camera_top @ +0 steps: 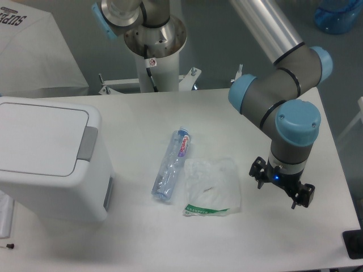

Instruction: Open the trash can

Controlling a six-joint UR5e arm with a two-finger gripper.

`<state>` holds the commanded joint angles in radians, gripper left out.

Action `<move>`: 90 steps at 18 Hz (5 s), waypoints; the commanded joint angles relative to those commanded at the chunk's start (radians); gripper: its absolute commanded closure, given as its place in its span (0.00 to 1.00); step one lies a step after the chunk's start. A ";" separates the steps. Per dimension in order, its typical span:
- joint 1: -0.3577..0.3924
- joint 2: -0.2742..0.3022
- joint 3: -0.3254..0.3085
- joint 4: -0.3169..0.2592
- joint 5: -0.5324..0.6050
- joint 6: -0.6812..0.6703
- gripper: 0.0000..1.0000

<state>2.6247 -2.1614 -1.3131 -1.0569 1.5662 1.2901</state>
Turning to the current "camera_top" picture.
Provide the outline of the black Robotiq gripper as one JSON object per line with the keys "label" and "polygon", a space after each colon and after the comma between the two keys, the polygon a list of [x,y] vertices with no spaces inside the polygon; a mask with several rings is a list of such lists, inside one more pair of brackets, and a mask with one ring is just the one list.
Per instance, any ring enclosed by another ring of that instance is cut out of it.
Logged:
{"label": "black Robotiq gripper", "polygon": [[266,182],[271,182],[280,189],[284,190],[287,195],[293,196],[291,209],[296,206],[308,208],[314,198],[315,186],[311,184],[302,184],[300,178],[303,171],[294,174],[284,174],[277,171],[265,160],[257,157],[253,162],[249,175],[258,182],[258,189],[261,189]]}

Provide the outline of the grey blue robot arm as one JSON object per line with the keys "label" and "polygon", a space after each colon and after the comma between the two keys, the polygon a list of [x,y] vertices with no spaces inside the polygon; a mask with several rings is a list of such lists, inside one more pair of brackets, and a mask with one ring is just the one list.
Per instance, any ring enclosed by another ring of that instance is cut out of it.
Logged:
{"label": "grey blue robot arm", "polygon": [[[268,160],[257,158],[250,175],[259,186],[276,185],[294,206],[308,207],[315,188],[300,181],[318,136],[321,115],[300,99],[332,73],[332,58],[321,47],[308,47],[274,1],[232,1],[253,37],[275,67],[263,79],[235,78],[228,100],[271,139]],[[184,24],[171,15],[169,1],[99,1],[92,13],[109,39],[123,37],[134,54],[142,92],[179,91],[179,52]]]}

